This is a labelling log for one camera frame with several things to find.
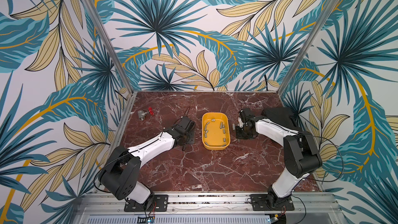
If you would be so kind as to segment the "yellow plastic storage box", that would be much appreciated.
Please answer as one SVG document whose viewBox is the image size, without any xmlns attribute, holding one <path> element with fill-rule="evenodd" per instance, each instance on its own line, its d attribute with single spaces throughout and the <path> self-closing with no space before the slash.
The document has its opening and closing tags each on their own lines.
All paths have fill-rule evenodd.
<svg viewBox="0 0 398 224">
<path fill-rule="evenodd" d="M 231 143 L 229 123 L 224 113 L 208 112 L 202 116 L 202 143 L 208 150 L 224 150 Z"/>
</svg>

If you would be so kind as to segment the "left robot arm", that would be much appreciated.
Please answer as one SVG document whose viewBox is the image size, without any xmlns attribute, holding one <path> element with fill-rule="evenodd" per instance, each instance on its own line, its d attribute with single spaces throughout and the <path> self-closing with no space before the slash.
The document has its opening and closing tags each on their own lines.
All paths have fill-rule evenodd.
<svg viewBox="0 0 398 224">
<path fill-rule="evenodd" d="M 118 146 L 99 171 L 98 181 L 117 200 L 133 201 L 149 210 L 154 204 L 154 193 L 138 181 L 141 168 L 166 151 L 193 144 L 194 130 L 195 122 L 183 116 L 144 143 L 129 148 Z"/>
</svg>

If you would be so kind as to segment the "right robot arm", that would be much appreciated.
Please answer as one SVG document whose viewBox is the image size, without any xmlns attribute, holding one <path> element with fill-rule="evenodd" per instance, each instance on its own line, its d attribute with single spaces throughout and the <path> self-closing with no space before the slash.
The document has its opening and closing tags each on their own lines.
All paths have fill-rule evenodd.
<svg viewBox="0 0 398 224">
<path fill-rule="evenodd" d="M 298 127 L 288 107 L 265 108 L 260 116 L 244 108 L 239 111 L 238 121 L 237 139 L 264 135 L 283 147 L 285 169 L 268 189 L 266 204 L 271 208 L 287 206 L 293 189 L 322 166 L 314 137 Z"/>
</svg>

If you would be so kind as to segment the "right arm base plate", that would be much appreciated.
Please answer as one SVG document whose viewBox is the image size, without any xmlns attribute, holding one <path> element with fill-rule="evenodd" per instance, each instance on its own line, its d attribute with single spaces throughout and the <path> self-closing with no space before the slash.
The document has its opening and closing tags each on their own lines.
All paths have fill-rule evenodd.
<svg viewBox="0 0 398 224">
<path fill-rule="evenodd" d="M 293 211 L 291 197 L 278 198 L 273 194 L 251 194 L 249 202 L 254 211 Z"/>
</svg>

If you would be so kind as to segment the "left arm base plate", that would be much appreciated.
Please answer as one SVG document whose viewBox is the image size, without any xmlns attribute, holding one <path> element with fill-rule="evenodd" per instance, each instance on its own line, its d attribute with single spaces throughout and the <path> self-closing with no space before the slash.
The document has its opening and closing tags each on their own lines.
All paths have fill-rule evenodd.
<svg viewBox="0 0 398 224">
<path fill-rule="evenodd" d="M 138 203 L 130 198 L 126 198 L 124 212 L 166 212 L 168 206 L 168 195 L 151 194 L 144 203 Z"/>
</svg>

